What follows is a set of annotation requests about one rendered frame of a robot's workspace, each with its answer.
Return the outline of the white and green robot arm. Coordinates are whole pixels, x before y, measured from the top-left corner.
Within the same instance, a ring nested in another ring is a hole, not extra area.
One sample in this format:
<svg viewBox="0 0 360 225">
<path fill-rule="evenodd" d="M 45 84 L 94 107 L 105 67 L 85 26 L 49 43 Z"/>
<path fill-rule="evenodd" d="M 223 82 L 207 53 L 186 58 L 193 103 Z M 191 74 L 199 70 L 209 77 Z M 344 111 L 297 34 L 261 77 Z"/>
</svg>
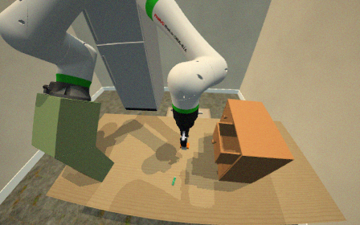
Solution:
<svg viewBox="0 0 360 225">
<path fill-rule="evenodd" d="M 16 0 L 0 13 L 0 35 L 15 50 L 57 66 L 56 82 L 43 93 L 91 101 L 89 88 L 96 50 L 66 31 L 92 0 Z M 227 63 L 195 30 L 174 0 L 136 0 L 171 38 L 188 62 L 174 66 L 167 78 L 174 119 L 193 123 L 200 96 L 227 75 Z"/>
</svg>

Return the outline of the orange chest of drawers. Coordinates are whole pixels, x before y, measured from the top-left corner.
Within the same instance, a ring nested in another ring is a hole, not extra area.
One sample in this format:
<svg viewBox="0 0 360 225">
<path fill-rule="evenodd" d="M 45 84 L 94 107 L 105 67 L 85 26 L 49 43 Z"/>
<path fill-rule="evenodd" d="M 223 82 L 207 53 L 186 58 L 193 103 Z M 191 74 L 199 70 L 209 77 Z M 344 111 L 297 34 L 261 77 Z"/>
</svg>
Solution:
<svg viewBox="0 0 360 225">
<path fill-rule="evenodd" d="M 262 102 L 227 101 L 241 155 L 219 181 L 253 183 L 295 160 Z"/>
</svg>

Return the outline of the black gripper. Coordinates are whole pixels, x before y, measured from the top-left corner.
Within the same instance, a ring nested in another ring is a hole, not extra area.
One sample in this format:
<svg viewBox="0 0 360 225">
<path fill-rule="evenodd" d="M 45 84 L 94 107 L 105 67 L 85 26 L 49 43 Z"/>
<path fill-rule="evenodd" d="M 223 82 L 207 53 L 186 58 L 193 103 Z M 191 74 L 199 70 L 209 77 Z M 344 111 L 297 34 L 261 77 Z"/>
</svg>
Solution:
<svg viewBox="0 0 360 225">
<path fill-rule="evenodd" d="M 188 133 L 191 127 L 193 127 L 194 122 L 190 123 L 190 124 L 180 124 L 176 121 L 176 125 L 180 128 L 180 132 L 181 132 L 181 137 L 180 137 L 180 144 L 182 147 L 182 149 L 186 150 L 186 146 L 187 146 L 187 138 L 189 137 Z M 185 135 L 186 134 L 186 135 Z"/>
</svg>

